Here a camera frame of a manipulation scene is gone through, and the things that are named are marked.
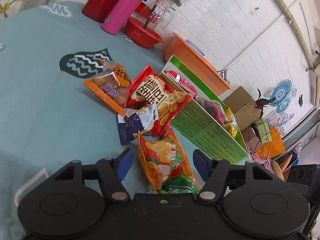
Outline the orange clear snack pack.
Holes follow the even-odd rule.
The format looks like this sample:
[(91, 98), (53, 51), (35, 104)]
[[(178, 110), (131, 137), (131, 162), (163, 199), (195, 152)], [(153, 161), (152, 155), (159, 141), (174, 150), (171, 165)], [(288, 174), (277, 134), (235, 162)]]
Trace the orange clear snack pack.
[(102, 64), (103, 71), (85, 79), (84, 85), (117, 114), (123, 116), (131, 79), (121, 64), (107, 59), (102, 59), (99, 63)]

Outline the steel bowl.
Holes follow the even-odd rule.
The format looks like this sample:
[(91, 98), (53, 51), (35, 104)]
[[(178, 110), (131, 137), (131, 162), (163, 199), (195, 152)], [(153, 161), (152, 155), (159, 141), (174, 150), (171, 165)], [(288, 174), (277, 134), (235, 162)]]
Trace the steel bowl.
[(228, 69), (218, 70), (217, 74), (219, 74), (225, 81), (227, 81), (227, 71)]

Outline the green pea snack bag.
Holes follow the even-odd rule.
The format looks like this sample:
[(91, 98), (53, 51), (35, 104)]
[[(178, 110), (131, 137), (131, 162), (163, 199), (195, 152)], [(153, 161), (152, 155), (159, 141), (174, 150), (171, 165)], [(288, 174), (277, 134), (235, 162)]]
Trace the green pea snack bag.
[(167, 180), (160, 189), (157, 190), (159, 194), (185, 194), (191, 193), (197, 197), (201, 191), (200, 187), (196, 184), (194, 178), (182, 174), (176, 178)]

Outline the red peanut snack bag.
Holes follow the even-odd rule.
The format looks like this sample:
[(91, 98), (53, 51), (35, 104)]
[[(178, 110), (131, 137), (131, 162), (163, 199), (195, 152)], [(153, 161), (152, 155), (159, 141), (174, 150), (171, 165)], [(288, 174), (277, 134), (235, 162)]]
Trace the red peanut snack bag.
[(151, 133), (159, 137), (171, 120), (190, 100), (189, 94), (168, 85), (148, 65), (132, 81), (125, 107), (138, 109), (154, 102), (158, 111), (158, 121), (156, 121)]

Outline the clear red-edged dates bag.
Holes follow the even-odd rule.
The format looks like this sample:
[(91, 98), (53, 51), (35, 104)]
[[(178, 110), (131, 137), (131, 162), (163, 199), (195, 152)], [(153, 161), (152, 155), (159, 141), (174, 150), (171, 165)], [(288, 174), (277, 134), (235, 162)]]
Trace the clear red-edged dates bag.
[(201, 96), (195, 96), (196, 102), (201, 105), (223, 128), (225, 124), (230, 123), (232, 120), (226, 115), (221, 103), (216, 100), (207, 100)]

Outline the blue lidded bowl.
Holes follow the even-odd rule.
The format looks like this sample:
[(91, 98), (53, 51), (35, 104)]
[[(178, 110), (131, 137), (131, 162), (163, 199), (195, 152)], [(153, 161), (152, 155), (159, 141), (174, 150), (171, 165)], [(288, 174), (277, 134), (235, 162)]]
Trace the blue lidded bowl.
[(190, 40), (186, 40), (185, 42), (189, 46), (191, 46), (191, 48), (193, 48), (193, 50), (195, 50), (199, 55), (201, 55), (202, 57), (205, 56), (204, 52), (197, 45), (195, 45), (193, 42), (191, 42)]

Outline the orange green snack bag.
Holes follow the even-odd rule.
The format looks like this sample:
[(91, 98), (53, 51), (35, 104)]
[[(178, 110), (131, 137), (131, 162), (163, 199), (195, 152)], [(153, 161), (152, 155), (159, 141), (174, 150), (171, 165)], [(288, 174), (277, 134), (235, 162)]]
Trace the orange green snack bag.
[(161, 140), (147, 141), (138, 134), (138, 156), (147, 180), (154, 191), (169, 179), (192, 176), (189, 160), (172, 128), (164, 131)]

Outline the dark red plant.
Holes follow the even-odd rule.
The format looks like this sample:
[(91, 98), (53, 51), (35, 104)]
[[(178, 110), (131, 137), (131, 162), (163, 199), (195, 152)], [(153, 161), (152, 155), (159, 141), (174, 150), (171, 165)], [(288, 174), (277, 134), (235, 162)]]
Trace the dark red plant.
[(266, 99), (261, 97), (261, 91), (258, 89), (258, 99), (255, 101), (256, 105), (255, 108), (260, 110), (260, 119), (263, 117), (264, 114), (264, 108), (270, 105), (275, 101), (276, 97), (273, 97), (271, 99)]

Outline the green cardboard box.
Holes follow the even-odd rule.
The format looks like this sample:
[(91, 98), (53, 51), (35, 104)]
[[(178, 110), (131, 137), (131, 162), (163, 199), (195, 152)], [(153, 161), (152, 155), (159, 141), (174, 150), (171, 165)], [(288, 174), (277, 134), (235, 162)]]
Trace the green cardboard box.
[[(165, 74), (173, 70), (197, 92), (197, 95), (220, 102), (220, 99), (180, 59), (172, 55), (161, 71), (172, 86), (174, 81)], [(237, 164), (249, 157), (241, 132), (232, 137), (196, 100), (190, 100), (173, 118), (171, 125), (211, 158), (222, 158)]]

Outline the orange plastic basin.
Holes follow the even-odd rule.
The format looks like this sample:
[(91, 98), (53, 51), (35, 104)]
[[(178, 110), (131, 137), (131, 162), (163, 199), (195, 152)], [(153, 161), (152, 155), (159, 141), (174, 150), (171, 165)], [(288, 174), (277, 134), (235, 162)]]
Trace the orange plastic basin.
[(233, 90), (227, 81), (217, 73), (217, 70), (176, 33), (164, 50), (165, 61), (168, 61), (172, 55), (186, 65), (217, 96)]

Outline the pink thermos bottle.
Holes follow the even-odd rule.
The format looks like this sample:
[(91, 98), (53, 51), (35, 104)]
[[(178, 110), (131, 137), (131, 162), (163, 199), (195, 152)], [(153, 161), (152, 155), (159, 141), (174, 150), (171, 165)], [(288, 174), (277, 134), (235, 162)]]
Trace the pink thermos bottle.
[(119, 0), (101, 28), (109, 34), (116, 35), (142, 1), (147, 0)]

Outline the red plastic basket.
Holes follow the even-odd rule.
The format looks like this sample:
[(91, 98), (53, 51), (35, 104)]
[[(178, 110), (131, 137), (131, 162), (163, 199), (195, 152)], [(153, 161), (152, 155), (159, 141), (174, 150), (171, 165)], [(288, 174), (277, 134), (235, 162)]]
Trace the red plastic basket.
[(129, 17), (124, 27), (124, 33), (137, 45), (146, 49), (164, 42), (163, 38), (154, 30), (149, 27), (144, 29), (143, 27), (144, 24), (142, 22), (133, 17)]

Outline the yellow chips bag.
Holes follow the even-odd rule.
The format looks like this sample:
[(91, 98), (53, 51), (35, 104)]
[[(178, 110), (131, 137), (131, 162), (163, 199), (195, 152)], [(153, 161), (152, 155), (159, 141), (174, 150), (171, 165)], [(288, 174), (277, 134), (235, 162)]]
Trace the yellow chips bag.
[(239, 130), (238, 125), (236, 123), (235, 116), (229, 107), (226, 109), (225, 114), (226, 114), (226, 121), (225, 121), (226, 131), (235, 139)]

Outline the dark blue white snack pack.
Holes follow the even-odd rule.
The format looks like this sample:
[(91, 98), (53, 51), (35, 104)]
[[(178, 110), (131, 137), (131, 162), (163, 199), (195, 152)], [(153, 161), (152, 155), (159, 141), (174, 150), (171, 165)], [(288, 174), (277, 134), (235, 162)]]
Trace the dark blue white snack pack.
[(128, 144), (138, 137), (138, 133), (151, 133), (157, 121), (158, 111), (155, 102), (141, 109), (126, 108), (123, 116), (117, 114), (120, 144)]

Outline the glass pitcher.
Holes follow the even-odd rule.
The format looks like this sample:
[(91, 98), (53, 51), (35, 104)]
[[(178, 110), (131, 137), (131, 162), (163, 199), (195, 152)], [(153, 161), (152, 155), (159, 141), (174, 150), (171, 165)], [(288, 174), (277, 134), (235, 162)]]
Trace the glass pitcher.
[(165, 29), (174, 18), (173, 12), (170, 11), (169, 0), (155, 0), (152, 7), (146, 12), (147, 17), (143, 29), (150, 28), (155, 30), (158, 25)]

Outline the blue round wall decoration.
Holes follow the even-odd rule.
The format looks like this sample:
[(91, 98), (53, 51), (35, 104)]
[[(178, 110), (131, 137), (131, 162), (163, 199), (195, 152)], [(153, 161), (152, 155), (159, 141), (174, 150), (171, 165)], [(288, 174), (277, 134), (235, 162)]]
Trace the blue round wall decoration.
[(270, 103), (270, 106), (276, 107), (280, 105), (282, 101), (287, 98), (291, 89), (292, 82), (290, 80), (284, 80), (278, 85), (276, 85), (269, 96), (269, 100), (274, 99)]

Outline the red checkered snack pack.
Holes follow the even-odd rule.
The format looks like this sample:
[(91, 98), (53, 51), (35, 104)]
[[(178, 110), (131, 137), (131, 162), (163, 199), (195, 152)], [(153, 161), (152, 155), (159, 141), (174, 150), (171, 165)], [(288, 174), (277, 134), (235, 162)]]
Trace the red checkered snack pack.
[(186, 92), (188, 92), (192, 96), (196, 96), (197, 92), (196, 89), (189, 84), (183, 77), (181, 77), (179, 74), (177, 74), (175, 71), (164, 71), (164, 73), (174, 81), (180, 88), (184, 89)]

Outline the brown cardboard box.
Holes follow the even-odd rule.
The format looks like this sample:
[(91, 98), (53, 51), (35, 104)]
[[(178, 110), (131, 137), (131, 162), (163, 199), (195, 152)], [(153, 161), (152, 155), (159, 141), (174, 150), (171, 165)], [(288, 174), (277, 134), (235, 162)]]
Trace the brown cardboard box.
[(255, 100), (242, 86), (233, 91), (223, 103), (231, 109), (240, 131), (260, 118), (261, 111), (256, 108)]

